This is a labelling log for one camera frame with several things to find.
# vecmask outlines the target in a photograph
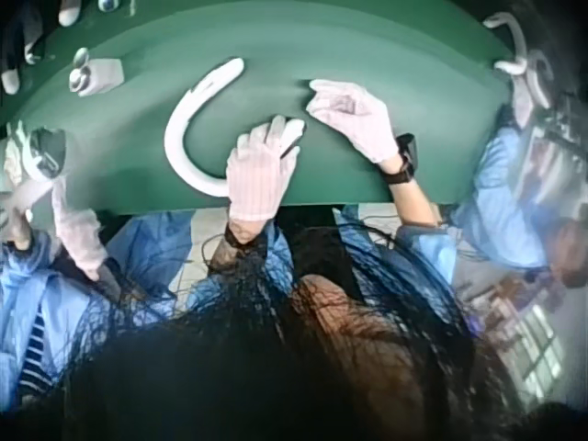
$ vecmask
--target green work surface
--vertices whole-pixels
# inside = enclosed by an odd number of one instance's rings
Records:
[[[120,58],[125,84],[85,98],[69,92],[70,62],[83,46],[95,58]],[[240,133],[274,114],[302,118],[290,205],[390,200],[373,165],[304,112],[313,78],[356,82],[383,99],[396,133],[415,134],[418,180],[442,203],[469,193],[496,112],[509,99],[506,78],[492,69],[508,50],[442,0],[141,0],[133,17],[127,6],[112,14],[89,6],[81,22],[51,34],[46,59],[25,72],[31,90],[10,97],[3,111],[29,130],[60,128],[79,141],[87,161],[71,175],[76,206],[141,213],[226,205],[174,173],[163,139],[180,97],[232,56],[244,58],[245,72],[198,112],[185,137],[188,154],[223,176]]]

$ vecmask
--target small white part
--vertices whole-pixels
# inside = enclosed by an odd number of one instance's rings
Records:
[[[89,72],[89,81],[85,87],[77,91],[79,96],[105,94],[125,81],[122,62],[117,59],[100,58],[90,60],[85,68]]]
[[[135,14],[137,14],[137,0],[130,0],[129,17],[135,17]]]
[[[243,73],[244,67],[243,59],[233,58],[208,73],[180,99],[165,128],[165,155],[175,172],[191,187],[217,198],[229,196],[227,180],[207,175],[192,164],[184,149],[184,134],[190,120],[198,110],[220,90],[238,78]],[[304,121],[301,119],[289,121],[284,131],[282,144],[292,145],[302,136],[303,131]]]
[[[544,67],[543,72],[545,74],[542,75],[543,78],[550,83],[555,81],[555,75],[553,74],[551,63],[545,56],[545,53],[537,49],[533,49],[529,52],[529,65],[526,71],[526,81],[529,84],[529,90],[533,99],[535,99],[535,101],[543,108],[551,108],[551,97],[549,96],[548,91],[546,91],[539,82],[538,67],[540,64],[543,64]]]
[[[27,62],[29,66],[37,64],[41,59],[39,55],[33,53],[33,46],[35,46],[36,43],[37,42],[35,41],[34,43],[25,45],[25,62]]]
[[[510,75],[524,74],[527,67],[526,39],[525,34],[521,29],[521,25],[518,23],[515,16],[508,12],[498,12],[493,16],[486,18],[483,24],[488,29],[495,29],[502,25],[506,25],[513,34],[514,62],[503,60],[496,62],[494,67]]]
[[[8,95],[15,95],[18,92],[20,79],[17,69],[2,72],[2,86]]]
[[[71,26],[80,17],[82,0],[62,0],[59,11],[59,24],[64,28]]]

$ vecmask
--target gloved hand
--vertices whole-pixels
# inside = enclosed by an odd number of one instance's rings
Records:
[[[386,105],[353,83],[311,81],[316,95],[306,111],[343,133],[374,164],[398,153]]]
[[[282,145],[286,119],[276,116],[243,134],[232,149],[227,164],[231,207],[229,218],[236,221],[268,221],[276,216],[296,167],[300,147]]]
[[[6,207],[10,193],[0,194],[0,238],[2,243],[12,242],[18,250],[28,250],[32,232],[24,213]]]
[[[107,250],[98,238],[100,222],[91,209],[71,209],[65,197],[65,179],[53,182],[51,194],[55,234],[62,241],[75,265],[94,281],[99,280],[98,268],[107,259]]]

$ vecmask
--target striped tie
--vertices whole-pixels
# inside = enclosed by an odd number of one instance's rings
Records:
[[[51,378],[43,371],[41,366],[44,331],[45,322],[39,306],[33,330],[28,339],[25,363],[18,381],[18,397],[21,402],[30,396],[37,397],[51,387]]]

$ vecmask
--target blue uniform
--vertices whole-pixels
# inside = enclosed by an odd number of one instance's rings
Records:
[[[131,220],[108,245],[110,256],[148,294],[161,298],[187,259],[193,211],[162,213]],[[111,304],[88,286],[51,268],[50,237],[34,232],[29,252],[2,249],[0,276],[0,412],[14,404],[19,375],[26,361],[37,314],[42,317],[40,368],[53,381],[61,375],[74,338],[83,345],[91,320],[107,317]],[[175,299],[158,300],[138,311],[136,324],[172,316]]]
[[[137,218],[128,223],[109,243],[110,256],[120,263],[123,274],[138,282],[152,296],[160,298],[187,259],[192,245],[190,220],[193,212],[163,213]],[[356,207],[335,211],[338,225],[358,222]],[[404,276],[414,277],[411,264],[395,250],[374,244],[364,230],[343,228],[343,243],[353,259],[358,253],[381,256],[397,266]],[[266,274],[288,295],[292,290],[292,257],[288,243],[273,222],[264,231],[267,237]],[[453,240],[442,230],[400,227],[397,240],[423,259],[428,260],[447,284],[453,277],[457,250]],[[30,254],[6,253],[2,273],[2,310],[0,311],[0,411],[14,403],[18,377],[21,373],[28,340],[38,311],[45,322],[44,349],[41,366],[55,381],[69,360],[74,337],[82,347],[96,338],[93,327],[107,317],[111,305],[88,287],[65,278],[50,269],[50,240],[36,232]],[[221,293],[219,275],[196,284],[187,301],[188,308]],[[373,289],[357,275],[360,289],[367,301]],[[445,318],[443,302],[434,292],[423,293],[440,317]],[[175,312],[175,300],[159,300],[132,314],[136,325],[169,319]]]
[[[515,268],[540,268],[548,265],[541,232],[557,215],[531,201],[515,200],[508,176],[519,145],[514,129],[498,130],[481,158],[473,194],[450,214],[450,222],[491,261]]]

